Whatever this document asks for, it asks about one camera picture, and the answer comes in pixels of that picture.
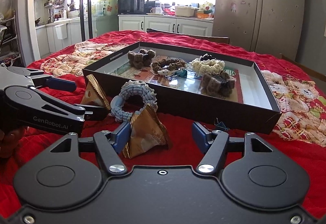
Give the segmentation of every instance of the white and blue hair tie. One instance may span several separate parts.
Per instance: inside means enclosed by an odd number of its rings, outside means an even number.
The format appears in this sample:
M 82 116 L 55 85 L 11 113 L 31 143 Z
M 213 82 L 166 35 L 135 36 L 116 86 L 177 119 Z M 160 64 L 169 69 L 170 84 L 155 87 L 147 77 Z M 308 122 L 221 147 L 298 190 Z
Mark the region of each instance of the white and blue hair tie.
M 128 81 L 121 87 L 120 94 L 115 96 L 111 101 L 111 114 L 115 117 L 117 122 L 130 120 L 133 113 L 123 111 L 122 107 L 125 101 L 133 95 L 140 95 L 144 102 L 144 107 L 136 111 L 136 114 L 140 114 L 147 104 L 150 104 L 156 112 L 157 102 L 154 89 L 150 88 L 145 82 Z

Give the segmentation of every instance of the human hand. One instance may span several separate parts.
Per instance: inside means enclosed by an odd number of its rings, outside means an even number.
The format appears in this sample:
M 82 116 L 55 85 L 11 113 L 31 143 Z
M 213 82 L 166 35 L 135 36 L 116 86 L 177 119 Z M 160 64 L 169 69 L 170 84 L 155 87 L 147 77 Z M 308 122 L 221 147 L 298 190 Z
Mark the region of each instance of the human hand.
M 17 147 L 18 141 L 24 136 L 25 128 L 20 127 L 6 135 L 0 130 L 0 158 L 9 158 Z

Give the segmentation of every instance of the mug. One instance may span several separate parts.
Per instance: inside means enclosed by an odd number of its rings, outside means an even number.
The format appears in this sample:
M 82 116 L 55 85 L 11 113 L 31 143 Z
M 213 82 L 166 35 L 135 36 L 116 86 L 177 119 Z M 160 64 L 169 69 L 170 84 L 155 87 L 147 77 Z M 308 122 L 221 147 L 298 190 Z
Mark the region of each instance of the mug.
M 151 9 L 151 13 L 162 13 L 162 8 L 161 7 L 154 7 Z

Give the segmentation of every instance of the cartoon pattern on tablecloth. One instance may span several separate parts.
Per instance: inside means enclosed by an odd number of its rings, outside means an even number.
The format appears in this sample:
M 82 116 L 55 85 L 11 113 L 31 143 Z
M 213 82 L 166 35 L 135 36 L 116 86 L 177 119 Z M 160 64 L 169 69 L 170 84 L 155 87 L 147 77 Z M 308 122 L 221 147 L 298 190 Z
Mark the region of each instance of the cartoon pattern on tablecloth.
M 282 115 L 273 132 L 284 140 L 301 140 L 326 146 L 326 99 L 314 81 L 302 81 L 262 71 Z
M 55 58 L 46 60 L 41 65 L 41 70 L 51 73 L 55 77 L 66 74 L 75 76 L 83 75 L 83 68 L 93 62 L 102 59 L 113 52 L 116 52 L 129 44 L 97 44 L 91 41 L 84 41 L 75 44 L 75 50 L 72 54 L 63 54 Z

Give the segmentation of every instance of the black box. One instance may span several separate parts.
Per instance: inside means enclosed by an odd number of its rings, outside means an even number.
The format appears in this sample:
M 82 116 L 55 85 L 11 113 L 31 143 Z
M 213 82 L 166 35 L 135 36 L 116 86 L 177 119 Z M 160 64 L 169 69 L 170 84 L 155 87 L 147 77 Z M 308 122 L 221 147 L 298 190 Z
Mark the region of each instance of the black box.
M 227 101 L 203 94 L 179 90 L 149 83 L 157 94 L 158 112 L 169 113 L 195 121 L 213 124 L 215 118 L 229 128 L 269 134 L 281 116 L 280 108 L 264 76 L 255 62 L 223 54 L 207 52 L 165 44 L 137 42 L 127 46 L 83 69 L 86 84 L 87 75 L 93 74 L 107 96 L 114 97 L 129 79 L 108 74 L 128 62 L 128 51 L 153 49 L 157 55 L 181 58 L 191 61 L 206 53 L 225 61 L 226 68 L 238 70 L 243 103 Z M 143 106 L 140 97 L 131 97 L 128 102 Z

